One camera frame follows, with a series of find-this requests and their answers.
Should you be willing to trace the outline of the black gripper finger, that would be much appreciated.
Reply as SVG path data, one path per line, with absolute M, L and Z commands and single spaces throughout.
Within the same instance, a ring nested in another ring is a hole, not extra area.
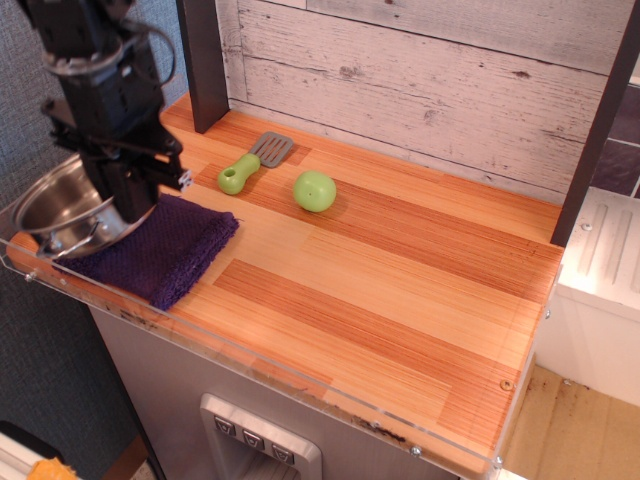
M 155 207 L 159 188 L 136 167 L 117 167 L 114 175 L 112 192 L 116 209 L 124 221 L 134 224 Z
M 102 200 L 114 197 L 113 188 L 108 176 L 110 159 L 92 152 L 80 152 L 86 174 Z

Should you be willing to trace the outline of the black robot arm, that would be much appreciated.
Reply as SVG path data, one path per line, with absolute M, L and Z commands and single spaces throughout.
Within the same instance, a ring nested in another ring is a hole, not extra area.
M 128 1 L 19 5 L 64 94 L 42 105 L 54 141 L 79 153 L 99 196 L 133 224 L 155 207 L 160 186 L 184 190 L 182 145 L 160 122 L 166 80 L 150 42 L 160 30 L 129 19 Z

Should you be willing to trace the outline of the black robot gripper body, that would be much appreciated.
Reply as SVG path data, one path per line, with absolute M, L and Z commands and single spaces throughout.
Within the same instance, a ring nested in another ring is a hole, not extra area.
M 64 93 L 42 105 L 59 145 L 91 161 L 132 164 L 145 180 L 178 191 L 192 183 L 180 163 L 181 143 L 159 119 L 164 96 L 148 42 L 120 42 L 88 58 L 47 54 L 44 66 Z

